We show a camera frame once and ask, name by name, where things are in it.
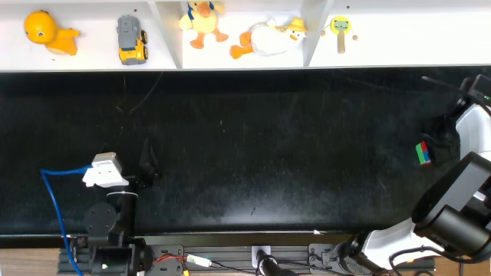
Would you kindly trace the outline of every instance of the white plush duck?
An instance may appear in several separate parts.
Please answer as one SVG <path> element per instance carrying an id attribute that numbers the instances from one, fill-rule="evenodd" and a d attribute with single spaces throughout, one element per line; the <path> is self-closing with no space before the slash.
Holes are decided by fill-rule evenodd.
<path id="1" fill-rule="evenodd" d="M 307 29 L 304 21 L 293 18 L 292 23 L 285 28 L 276 26 L 274 19 L 268 23 L 258 23 L 252 26 L 251 31 L 240 35 L 240 44 L 230 48 L 230 55 L 238 59 L 244 54 L 256 53 L 261 56 L 282 54 L 301 44 Z"/>

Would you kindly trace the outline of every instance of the wooden floor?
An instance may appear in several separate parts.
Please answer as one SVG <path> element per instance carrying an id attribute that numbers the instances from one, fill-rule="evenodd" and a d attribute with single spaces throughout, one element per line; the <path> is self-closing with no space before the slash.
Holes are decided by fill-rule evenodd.
<path id="1" fill-rule="evenodd" d="M 52 276 L 56 275 L 58 249 L 2 249 L 0 250 L 0 276 Z M 221 274 L 236 276 L 237 273 Z M 459 265 L 445 258 L 437 259 L 435 276 L 458 276 Z M 489 261 L 464 266 L 465 276 L 486 276 L 489 272 Z"/>

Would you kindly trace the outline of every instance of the blue cable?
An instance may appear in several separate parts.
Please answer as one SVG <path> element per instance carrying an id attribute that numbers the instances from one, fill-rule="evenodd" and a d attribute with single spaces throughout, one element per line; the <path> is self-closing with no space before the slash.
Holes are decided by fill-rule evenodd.
<path id="1" fill-rule="evenodd" d="M 48 188 L 49 195 L 51 196 L 51 199 L 53 200 L 53 205 L 54 209 L 56 210 L 56 215 L 58 216 L 58 222 L 60 222 L 60 229 L 61 229 L 61 234 L 63 235 L 63 242 L 64 246 L 67 249 L 68 253 L 68 258 L 70 259 L 71 265 L 74 266 L 75 271 L 79 276 L 84 276 L 80 268 L 78 268 L 77 263 L 75 262 L 74 256 L 71 254 L 70 250 L 70 245 L 68 245 L 68 239 L 67 239 L 67 232 L 64 230 L 64 225 L 63 225 L 63 218 L 61 217 L 61 212 L 60 208 L 58 207 L 58 204 L 56 203 L 56 199 L 54 198 L 53 190 L 51 189 L 51 186 L 49 185 L 48 178 L 46 175 L 50 176 L 66 176 L 70 174 L 85 174 L 87 172 L 87 169 L 91 168 L 92 166 L 85 166 L 80 169 L 71 169 L 71 170 L 66 170 L 66 171 L 52 171 L 48 169 L 41 169 L 41 177 L 44 180 L 44 184 L 46 185 L 46 188 Z"/>

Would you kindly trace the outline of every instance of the blue vest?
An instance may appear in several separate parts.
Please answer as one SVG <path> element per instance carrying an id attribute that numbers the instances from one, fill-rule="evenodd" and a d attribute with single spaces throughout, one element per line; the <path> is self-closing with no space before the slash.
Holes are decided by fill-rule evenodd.
<path id="1" fill-rule="evenodd" d="M 209 2 L 209 8 L 211 8 L 212 10 L 215 9 L 215 6 L 213 5 L 213 3 L 211 1 Z M 189 3 L 187 3 L 187 16 L 189 16 L 189 19 L 194 20 L 193 13 L 191 12 L 192 10 L 193 10 L 193 8 L 191 8 L 191 5 L 189 5 Z"/>

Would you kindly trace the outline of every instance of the orange duck toy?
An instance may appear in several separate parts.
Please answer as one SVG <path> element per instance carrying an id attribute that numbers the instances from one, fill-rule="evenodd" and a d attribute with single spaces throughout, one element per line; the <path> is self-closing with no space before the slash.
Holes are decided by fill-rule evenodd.
<path id="1" fill-rule="evenodd" d="M 69 55 L 77 53 L 74 38 L 79 36 L 80 32 L 71 28 L 59 28 L 46 11 L 31 13 L 25 19 L 24 29 L 30 41 L 44 44 L 51 53 Z"/>

